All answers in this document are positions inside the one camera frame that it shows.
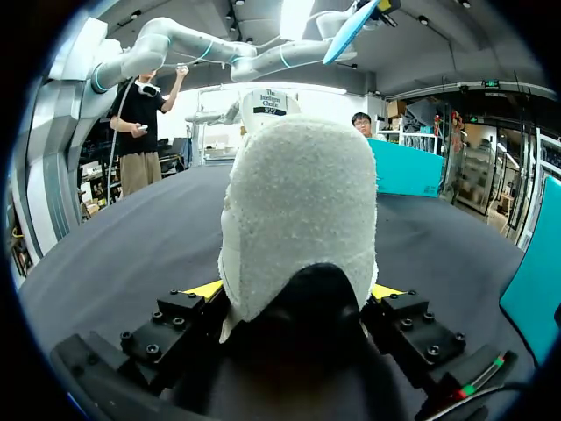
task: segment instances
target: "teal panel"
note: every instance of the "teal panel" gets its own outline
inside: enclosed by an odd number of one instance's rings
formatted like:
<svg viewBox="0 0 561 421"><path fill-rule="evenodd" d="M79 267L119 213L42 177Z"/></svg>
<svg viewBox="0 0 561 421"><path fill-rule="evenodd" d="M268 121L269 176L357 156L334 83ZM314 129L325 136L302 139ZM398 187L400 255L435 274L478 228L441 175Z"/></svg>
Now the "teal panel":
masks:
<svg viewBox="0 0 561 421"><path fill-rule="evenodd" d="M559 334L555 312L561 303L561 183L545 181L536 229L515 278L501 298L539 364Z"/></svg>
<svg viewBox="0 0 561 421"><path fill-rule="evenodd" d="M380 193L438 196L442 156L376 139L368 139L368 144L376 159Z"/></svg>

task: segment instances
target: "glasses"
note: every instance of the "glasses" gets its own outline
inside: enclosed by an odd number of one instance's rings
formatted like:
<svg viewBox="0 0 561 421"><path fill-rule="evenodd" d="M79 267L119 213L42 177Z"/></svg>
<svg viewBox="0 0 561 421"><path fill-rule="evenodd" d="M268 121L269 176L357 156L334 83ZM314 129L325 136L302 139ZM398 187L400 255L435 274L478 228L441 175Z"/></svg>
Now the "glasses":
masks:
<svg viewBox="0 0 561 421"><path fill-rule="evenodd" d="M355 127L360 127L362 125L366 126L366 125L369 125L369 124L370 124L370 122L368 120L357 120L357 121L354 122Z"/></svg>

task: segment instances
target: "black tablecloth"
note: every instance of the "black tablecloth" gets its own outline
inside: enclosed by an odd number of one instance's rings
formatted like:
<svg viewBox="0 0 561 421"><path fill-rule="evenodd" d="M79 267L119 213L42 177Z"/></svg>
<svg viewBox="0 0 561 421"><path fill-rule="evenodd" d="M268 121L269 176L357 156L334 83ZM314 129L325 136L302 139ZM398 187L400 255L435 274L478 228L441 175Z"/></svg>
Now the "black tablecloth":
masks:
<svg viewBox="0 0 561 421"><path fill-rule="evenodd" d="M95 330L117 345L142 325L155 299L218 279L220 214L231 166L192 168L101 211L64 238L29 275L20 297L48 351L73 333ZM378 283L416 289L468 351L486 343L519 355L509 380L527 380L533 361L499 309L522 252L493 228L438 199L378 198ZM393 365L408 414L424 394ZM507 396L487 404L501 412Z"/></svg>

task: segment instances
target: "folded towel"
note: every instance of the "folded towel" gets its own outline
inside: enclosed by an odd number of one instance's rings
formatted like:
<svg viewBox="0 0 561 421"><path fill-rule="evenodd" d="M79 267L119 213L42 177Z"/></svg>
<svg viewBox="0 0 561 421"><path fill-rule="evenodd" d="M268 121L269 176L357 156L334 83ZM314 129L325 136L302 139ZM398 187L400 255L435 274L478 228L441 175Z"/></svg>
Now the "folded towel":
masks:
<svg viewBox="0 0 561 421"><path fill-rule="evenodd" d="M225 341L314 263L349 278L360 307L376 282L376 170L351 126L302 114L252 133L238 153L222 214L220 275L231 301Z"/></svg>

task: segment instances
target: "khaki pants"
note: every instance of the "khaki pants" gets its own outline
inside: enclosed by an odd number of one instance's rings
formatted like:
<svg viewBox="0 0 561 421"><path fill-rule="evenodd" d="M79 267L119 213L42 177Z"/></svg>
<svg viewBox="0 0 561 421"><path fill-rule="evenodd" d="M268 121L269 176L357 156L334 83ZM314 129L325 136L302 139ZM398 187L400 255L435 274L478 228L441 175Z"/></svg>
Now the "khaki pants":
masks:
<svg viewBox="0 0 561 421"><path fill-rule="evenodd" d="M131 153L121 157L121 185L124 197L161 180L159 159L157 152Z"/></svg>

